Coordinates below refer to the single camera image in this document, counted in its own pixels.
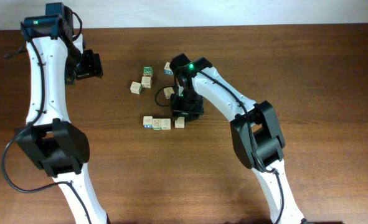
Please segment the wooden block blue side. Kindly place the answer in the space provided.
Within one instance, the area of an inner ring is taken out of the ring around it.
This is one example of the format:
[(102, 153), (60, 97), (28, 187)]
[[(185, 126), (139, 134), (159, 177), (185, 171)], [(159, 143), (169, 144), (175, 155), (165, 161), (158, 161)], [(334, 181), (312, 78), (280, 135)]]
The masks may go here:
[(143, 117), (143, 127), (144, 128), (152, 128), (153, 127), (153, 117), (152, 116), (144, 116)]

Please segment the plain wooden block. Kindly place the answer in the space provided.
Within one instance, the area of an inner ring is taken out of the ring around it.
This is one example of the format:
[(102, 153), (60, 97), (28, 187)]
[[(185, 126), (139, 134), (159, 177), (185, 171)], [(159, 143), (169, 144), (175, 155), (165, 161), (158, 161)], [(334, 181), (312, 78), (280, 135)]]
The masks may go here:
[(162, 130), (170, 130), (171, 129), (171, 120), (169, 118), (161, 119), (161, 129)]

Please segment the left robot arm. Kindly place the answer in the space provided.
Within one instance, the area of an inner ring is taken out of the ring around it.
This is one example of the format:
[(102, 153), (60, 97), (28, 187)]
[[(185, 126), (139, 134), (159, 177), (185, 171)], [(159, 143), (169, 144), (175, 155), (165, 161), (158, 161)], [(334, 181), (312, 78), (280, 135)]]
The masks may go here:
[(65, 86), (102, 77), (100, 56), (74, 32), (78, 15), (62, 2), (48, 3), (45, 15), (27, 17), (21, 32), (31, 63), (31, 100), (26, 126), (14, 141), (62, 190), (76, 223), (109, 223), (88, 173), (90, 146), (70, 121)]

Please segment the wooden block green side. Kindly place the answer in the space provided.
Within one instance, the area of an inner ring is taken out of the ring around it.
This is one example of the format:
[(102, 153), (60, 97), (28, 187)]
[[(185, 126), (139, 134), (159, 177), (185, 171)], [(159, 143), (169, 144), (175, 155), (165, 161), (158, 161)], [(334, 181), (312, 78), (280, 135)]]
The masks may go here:
[(162, 127), (161, 127), (161, 119), (160, 118), (153, 118), (153, 129), (155, 131), (159, 131), (159, 130), (162, 130)]

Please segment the wooden block blue edge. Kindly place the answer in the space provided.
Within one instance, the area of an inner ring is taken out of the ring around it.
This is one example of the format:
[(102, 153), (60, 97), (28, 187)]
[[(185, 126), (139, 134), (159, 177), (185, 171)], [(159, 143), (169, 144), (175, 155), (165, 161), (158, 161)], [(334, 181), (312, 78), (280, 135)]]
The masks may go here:
[(175, 128), (182, 128), (185, 127), (185, 117), (178, 117), (174, 122)]

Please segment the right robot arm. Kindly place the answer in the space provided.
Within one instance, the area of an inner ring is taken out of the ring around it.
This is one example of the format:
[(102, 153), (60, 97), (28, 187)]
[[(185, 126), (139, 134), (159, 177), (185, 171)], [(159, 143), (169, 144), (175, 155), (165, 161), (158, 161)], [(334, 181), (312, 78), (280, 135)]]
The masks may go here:
[(191, 61), (185, 54), (172, 58), (174, 118), (193, 121), (210, 101), (228, 120), (239, 161), (256, 175), (270, 209), (272, 223), (306, 223), (286, 178), (285, 139), (273, 106), (257, 103), (226, 82), (206, 58)]

